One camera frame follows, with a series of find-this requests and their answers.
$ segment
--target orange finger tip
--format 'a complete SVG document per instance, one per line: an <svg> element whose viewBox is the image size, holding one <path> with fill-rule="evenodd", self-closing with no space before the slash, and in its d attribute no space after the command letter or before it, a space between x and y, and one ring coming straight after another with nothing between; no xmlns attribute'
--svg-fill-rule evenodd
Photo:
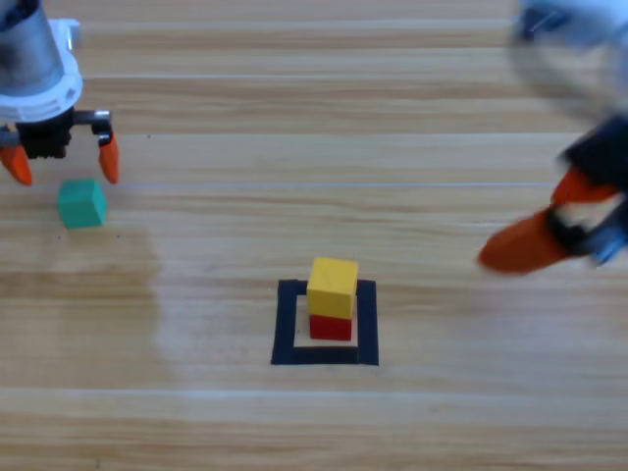
<svg viewBox="0 0 628 471"><path fill-rule="evenodd" d="M100 168L109 183L116 184L119 179L120 150L116 137L112 135L111 142L100 148Z"/></svg>
<svg viewBox="0 0 628 471"><path fill-rule="evenodd" d="M493 235L480 251L478 262L502 274L527 275L569 256L551 235L543 211Z"/></svg>
<svg viewBox="0 0 628 471"><path fill-rule="evenodd" d="M593 184L586 175L575 168L571 168L554 190L551 201L558 205L600 203L611 198L617 192L617 188L612 185Z"/></svg>
<svg viewBox="0 0 628 471"><path fill-rule="evenodd" d="M26 186L32 185L32 173L23 147L5 148L0 156L2 165L16 181Z"/></svg>

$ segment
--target wood grain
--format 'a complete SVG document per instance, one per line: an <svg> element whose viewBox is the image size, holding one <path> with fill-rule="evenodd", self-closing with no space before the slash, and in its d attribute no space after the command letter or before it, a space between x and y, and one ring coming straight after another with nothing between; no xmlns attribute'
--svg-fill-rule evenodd
<svg viewBox="0 0 628 471"><path fill-rule="evenodd" d="M626 259L475 263L547 204L601 54L510 48L502 0L47 4L122 182L67 232L88 130L0 175L0 469L626 469ZM277 281L320 255L378 282L380 367L270 365Z"/></svg>

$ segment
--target black tape square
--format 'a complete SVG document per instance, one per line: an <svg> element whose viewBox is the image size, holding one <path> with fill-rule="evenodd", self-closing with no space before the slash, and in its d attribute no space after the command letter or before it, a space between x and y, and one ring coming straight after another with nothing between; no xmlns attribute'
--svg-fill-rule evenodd
<svg viewBox="0 0 628 471"><path fill-rule="evenodd" d="M296 300L306 295L307 282L280 280L273 365L373 365L379 366L377 286L357 283L357 346L294 346Z"/></svg>

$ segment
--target stacked blocks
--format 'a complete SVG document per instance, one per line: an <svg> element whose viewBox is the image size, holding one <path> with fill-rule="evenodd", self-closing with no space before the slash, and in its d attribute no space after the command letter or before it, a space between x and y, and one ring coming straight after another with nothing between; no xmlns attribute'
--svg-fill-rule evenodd
<svg viewBox="0 0 628 471"><path fill-rule="evenodd" d="M94 228L105 222L107 199L94 180L67 180L59 189L57 209L66 228Z"/></svg>
<svg viewBox="0 0 628 471"><path fill-rule="evenodd" d="M357 271L355 262L314 259L307 283L311 339L351 340Z"/></svg>

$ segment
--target robotic arm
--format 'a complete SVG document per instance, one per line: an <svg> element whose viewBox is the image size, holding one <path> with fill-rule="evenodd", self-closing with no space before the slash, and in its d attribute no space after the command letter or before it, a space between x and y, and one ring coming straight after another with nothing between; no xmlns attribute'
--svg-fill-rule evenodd
<svg viewBox="0 0 628 471"><path fill-rule="evenodd" d="M536 44L544 37L581 50L608 46L615 113L562 151L567 172L550 204L493 235L479 262L491 270L525 275L569 258L603 265L628 246L628 2L625 0L521 0L515 36ZM594 227L572 224L564 209L618 197Z"/></svg>
<svg viewBox="0 0 628 471"><path fill-rule="evenodd" d="M49 21L41 0L0 0L0 122L7 123L0 126L0 160L22 184L32 184L29 159L66 156L76 125L91 126L102 172L118 182L111 113L75 110L83 86L72 54L79 33L75 20Z"/></svg>

